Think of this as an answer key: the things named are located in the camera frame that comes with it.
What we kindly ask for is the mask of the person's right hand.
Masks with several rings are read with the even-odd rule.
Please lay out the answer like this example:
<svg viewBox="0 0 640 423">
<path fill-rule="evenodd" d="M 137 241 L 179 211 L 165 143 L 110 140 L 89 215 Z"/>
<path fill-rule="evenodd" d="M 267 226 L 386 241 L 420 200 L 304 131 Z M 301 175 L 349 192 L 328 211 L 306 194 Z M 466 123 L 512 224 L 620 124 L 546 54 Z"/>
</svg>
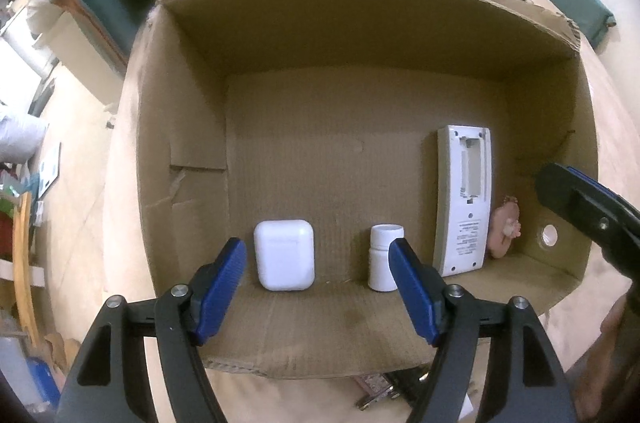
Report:
<svg viewBox="0 0 640 423">
<path fill-rule="evenodd" d="M 574 387 L 581 422 L 639 421 L 639 301 L 634 287 L 620 296 L 585 354 Z"/>
</svg>

